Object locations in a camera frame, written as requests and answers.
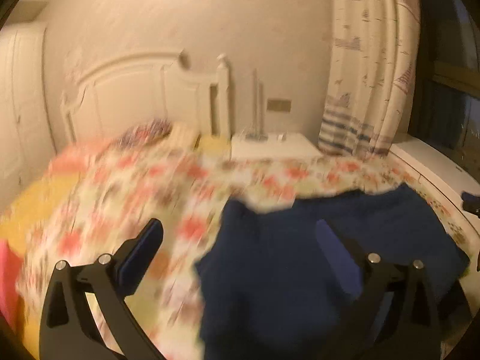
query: window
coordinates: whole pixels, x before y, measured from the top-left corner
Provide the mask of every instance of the window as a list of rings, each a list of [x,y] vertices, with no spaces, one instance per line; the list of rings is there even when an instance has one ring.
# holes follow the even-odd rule
[[[420,0],[409,133],[480,181],[480,30],[462,0]]]

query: bed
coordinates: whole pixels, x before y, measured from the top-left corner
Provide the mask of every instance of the bed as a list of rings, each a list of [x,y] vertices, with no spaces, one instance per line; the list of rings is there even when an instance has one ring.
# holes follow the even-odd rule
[[[230,161],[230,69],[224,55],[218,61],[215,73],[195,74],[182,67],[181,50],[136,52],[93,67],[78,80],[77,96],[63,99],[72,146],[0,219],[0,238],[24,257],[18,335],[36,358],[39,314],[54,264],[90,263],[158,218],[164,244],[127,304],[168,359],[201,359],[203,305],[192,265],[214,243],[230,196],[264,212],[289,207],[296,197],[353,189],[381,193],[407,183],[470,257],[461,282],[477,311],[480,238],[395,162],[330,156]],[[112,145],[125,130],[153,118],[180,123],[201,138]],[[118,350],[98,305],[89,300],[105,342]]]

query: pink cloth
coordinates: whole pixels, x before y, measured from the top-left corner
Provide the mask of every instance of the pink cloth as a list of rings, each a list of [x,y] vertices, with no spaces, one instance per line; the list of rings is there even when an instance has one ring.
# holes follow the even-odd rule
[[[16,329],[18,294],[15,290],[22,259],[0,239],[0,312],[13,331]]]
[[[49,174],[86,172],[110,143],[111,139],[98,139],[68,146],[50,161]]]

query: pillow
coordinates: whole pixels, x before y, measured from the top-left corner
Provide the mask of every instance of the pillow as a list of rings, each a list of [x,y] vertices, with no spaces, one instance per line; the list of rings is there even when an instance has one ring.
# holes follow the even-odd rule
[[[155,119],[140,126],[129,128],[112,145],[121,149],[144,146],[165,137],[171,129],[171,124],[167,120]]]
[[[22,259],[11,251],[6,240],[0,240],[0,312],[10,325],[16,329],[18,294],[15,290]]]
[[[205,135],[198,142],[198,151],[210,157],[230,159],[231,144],[227,138]]]
[[[193,149],[200,132],[183,122],[174,122],[170,135],[158,143],[167,149]]]

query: wall outlet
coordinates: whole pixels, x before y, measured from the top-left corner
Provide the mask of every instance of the wall outlet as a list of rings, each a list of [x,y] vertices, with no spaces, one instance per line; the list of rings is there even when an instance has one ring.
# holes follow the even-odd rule
[[[290,112],[292,109],[292,100],[289,99],[268,99],[267,111]]]

